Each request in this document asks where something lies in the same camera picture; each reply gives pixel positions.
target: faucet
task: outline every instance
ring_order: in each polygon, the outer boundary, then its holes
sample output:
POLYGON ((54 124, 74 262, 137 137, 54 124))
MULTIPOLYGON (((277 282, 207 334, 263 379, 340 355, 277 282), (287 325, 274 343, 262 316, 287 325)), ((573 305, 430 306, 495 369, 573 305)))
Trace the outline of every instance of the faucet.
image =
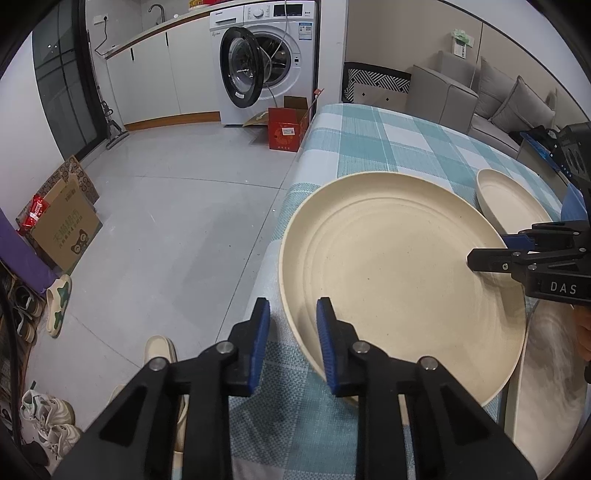
POLYGON ((154 4, 154 5, 152 5, 148 9, 148 13, 150 13, 154 7, 159 7, 159 9, 160 9, 160 16, 162 17, 162 23, 164 23, 165 22, 165 19, 164 19, 164 7, 162 5, 160 5, 160 4, 154 4))

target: black and white patterned basket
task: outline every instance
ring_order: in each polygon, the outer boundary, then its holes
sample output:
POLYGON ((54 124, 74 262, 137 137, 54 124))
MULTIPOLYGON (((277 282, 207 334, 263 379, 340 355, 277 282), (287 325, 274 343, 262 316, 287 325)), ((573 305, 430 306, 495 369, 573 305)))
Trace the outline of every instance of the black and white patterned basket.
POLYGON ((410 73, 387 69, 367 63, 346 61, 343 72, 343 102, 353 103, 355 83, 380 87, 394 92, 408 93, 410 73))

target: sofa armrest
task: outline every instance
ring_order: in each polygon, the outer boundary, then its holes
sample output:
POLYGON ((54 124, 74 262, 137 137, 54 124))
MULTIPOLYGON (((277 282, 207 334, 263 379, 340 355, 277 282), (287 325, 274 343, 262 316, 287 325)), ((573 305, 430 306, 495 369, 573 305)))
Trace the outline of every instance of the sofa armrest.
POLYGON ((434 70, 413 66, 405 112, 461 133, 467 133, 478 95, 434 70))

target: countertop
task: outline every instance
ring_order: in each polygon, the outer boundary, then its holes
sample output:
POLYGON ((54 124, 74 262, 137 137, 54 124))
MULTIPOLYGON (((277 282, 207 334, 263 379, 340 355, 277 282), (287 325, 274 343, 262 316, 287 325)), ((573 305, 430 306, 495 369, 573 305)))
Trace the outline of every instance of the countertop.
POLYGON ((260 3, 262 1, 265 0, 233 0, 230 2, 223 2, 216 5, 201 5, 199 7, 195 7, 184 15, 179 15, 177 18, 171 18, 170 20, 167 20, 166 22, 161 23, 160 25, 155 25, 152 28, 144 30, 142 33, 136 35, 135 37, 130 38, 127 42, 112 47, 105 54, 105 58, 108 60, 109 58, 111 58, 114 55, 117 55, 119 52, 125 50, 126 48, 129 48, 148 37, 166 31, 170 28, 176 27, 177 25, 190 22, 191 20, 197 20, 198 18, 208 17, 210 12, 213 12, 215 10, 221 10, 223 8, 228 7, 235 7, 237 5, 255 4, 260 3))

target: wooden baseboard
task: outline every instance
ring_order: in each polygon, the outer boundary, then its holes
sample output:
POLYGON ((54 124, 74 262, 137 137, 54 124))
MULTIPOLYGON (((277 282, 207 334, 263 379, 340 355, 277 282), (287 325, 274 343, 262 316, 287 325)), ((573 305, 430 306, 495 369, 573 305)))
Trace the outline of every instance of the wooden baseboard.
POLYGON ((152 118, 150 120, 142 120, 141 122, 125 124, 125 128, 132 132, 134 130, 167 127, 169 125, 198 124, 201 122, 219 121, 220 112, 184 113, 183 115, 163 116, 161 118, 152 118))

